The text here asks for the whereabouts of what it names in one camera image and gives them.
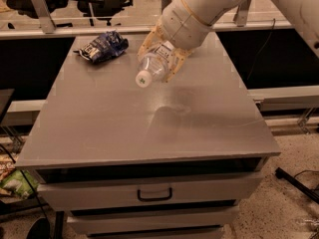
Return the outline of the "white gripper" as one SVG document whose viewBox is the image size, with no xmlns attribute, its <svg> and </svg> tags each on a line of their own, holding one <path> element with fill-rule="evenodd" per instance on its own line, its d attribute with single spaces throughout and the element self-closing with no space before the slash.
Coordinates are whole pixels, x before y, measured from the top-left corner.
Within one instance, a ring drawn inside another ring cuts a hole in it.
<svg viewBox="0 0 319 239">
<path fill-rule="evenodd" d="M 199 47 L 211 26 L 201 20 L 184 0 L 173 0 L 163 10 L 156 25 L 146 36 L 138 51 L 140 62 L 146 54 L 152 54 L 165 40 L 175 48 L 168 56 L 167 74 L 164 82 L 169 82 L 180 70 L 185 60 Z"/>
</svg>

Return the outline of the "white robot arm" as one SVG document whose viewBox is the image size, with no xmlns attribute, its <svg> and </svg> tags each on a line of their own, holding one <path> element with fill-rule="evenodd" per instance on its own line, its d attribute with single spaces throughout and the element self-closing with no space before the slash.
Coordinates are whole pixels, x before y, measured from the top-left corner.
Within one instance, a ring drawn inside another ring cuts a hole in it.
<svg viewBox="0 0 319 239">
<path fill-rule="evenodd" d="M 155 58 L 169 81 L 191 52 L 200 47 L 215 23 L 246 0 L 172 0 L 138 51 L 138 60 Z M 319 0 L 268 0 L 319 55 Z"/>
</svg>

